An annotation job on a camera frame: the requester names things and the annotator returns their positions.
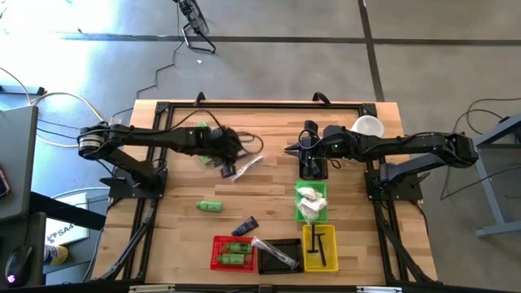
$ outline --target red plastic basket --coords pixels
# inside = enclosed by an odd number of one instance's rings
[[[211,270],[220,270],[236,273],[253,273],[255,270],[255,254],[256,249],[253,248],[252,254],[246,255],[244,265],[223,265],[217,261],[217,257],[223,253],[230,253],[226,249],[227,243],[252,243],[251,237],[234,237],[234,236],[215,236],[213,237],[212,262]]]

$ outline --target wooden table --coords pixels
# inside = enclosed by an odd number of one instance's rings
[[[131,124],[150,128],[156,102],[136,101]],[[378,117],[385,125],[385,136],[403,135],[396,103],[376,103],[376,106]],[[174,123],[192,111],[175,110]],[[229,179],[221,179],[218,169],[203,166],[199,157],[169,151],[169,179],[155,221],[147,283],[384,284],[373,205],[366,198],[363,180],[366,165],[362,163],[343,162],[340,170],[329,167],[328,224],[336,228],[337,273],[260,276],[257,273],[210,270],[213,236],[230,235],[249,216],[254,216],[260,225],[249,235],[256,234],[265,239],[302,238],[302,224],[295,220],[295,182],[299,180],[297,158],[285,155],[283,150],[297,142],[304,120],[316,121],[322,131],[327,125],[346,125],[349,128],[358,117],[353,110],[326,109],[212,109],[212,113],[223,125],[236,131],[260,135],[265,142],[262,151],[265,159],[232,184]],[[196,125],[201,120],[210,126],[215,125],[205,113],[193,115],[186,124]],[[144,160],[147,148],[127,146],[125,151],[138,160]],[[389,156],[387,161],[398,163],[408,158],[407,155]],[[195,203],[204,199],[221,201],[224,211],[214,214],[197,210]],[[108,213],[93,277],[106,272],[122,253],[129,241],[135,205],[136,200],[124,199]],[[405,247],[425,273],[436,279],[422,215],[409,202],[396,202],[396,211]],[[389,251],[393,272],[398,276],[396,253],[394,249]],[[138,247],[135,268],[140,255],[141,247]]]

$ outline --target yellow plastic basket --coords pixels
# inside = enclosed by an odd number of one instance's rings
[[[335,227],[333,225],[315,225],[315,233],[324,233],[321,236],[326,266],[322,266],[320,252],[308,253],[311,249],[311,225],[304,225],[302,238],[304,239],[304,269],[306,272],[337,272],[339,270],[339,256],[336,251]],[[315,237],[315,249],[318,247],[318,237]]]

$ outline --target small green bottle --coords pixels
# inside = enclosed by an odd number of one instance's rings
[[[200,209],[203,212],[221,212],[222,211],[222,203],[221,202],[211,202],[211,201],[202,201],[195,204],[195,207]]]
[[[218,256],[217,261],[223,265],[244,265],[244,255],[226,253]]]
[[[252,246],[248,243],[227,243],[226,249],[228,249],[231,253],[252,253]]]

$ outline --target gray floor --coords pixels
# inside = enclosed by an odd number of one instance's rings
[[[7,1],[11,4],[0,28],[11,36],[0,36],[1,66],[26,84],[84,96],[105,118],[132,107],[136,90],[154,84],[155,70],[171,62],[177,47],[176,42],[60,41],[54,34],[43,34],[80,29],[83,33],[176,35],[175,5],[169,0]],[[364,36],[356,0],[201,0],[199,4],[214,36]],[[521,2],[515,0],[366,0],[366,5],[378,38],[521,37]],[[16,37],[28,33],[35,37]],[[140,98],[195,98],[202,90],[211,99],[309,100],[320,90],[332,100],[375,100],[365,45],[228,42],[216,46],[216,55],[183,46],[175,59],[177,66],[161,72],[158,87],[141,93]],[[515,98],[521,91],[520,46],[381,45],[375,52],[385,99],[399,103],[406,133],[449,132],[476,99]],[[520,103],[479,107],[508,116],[519,112]],[[0,97],[0,108],[24,104],[21,96]],[[98,122],[73,98],[49,98],[40,109],[42,119],[68,125]],[[485,113],[473,117],[478,129],[491,129],[497,123]],[[458,129],[475,136],[465,123]],[[101,186],[98,179],[106,175],[101,166],[81,160],[75,149],[37,144],[35,191],[53,195]],[[483,189],[475,186],[440,202],[444,175],[443,168],[436,170],[422,183],[440,280],[518,291],[521,233],[478,240],[474,228],[493,223]],[[474,168],[456,170],[449,189],[476,178]],[[510,200],[513,206],[521,202]],[[63,282],[60,277],[52,279]]]

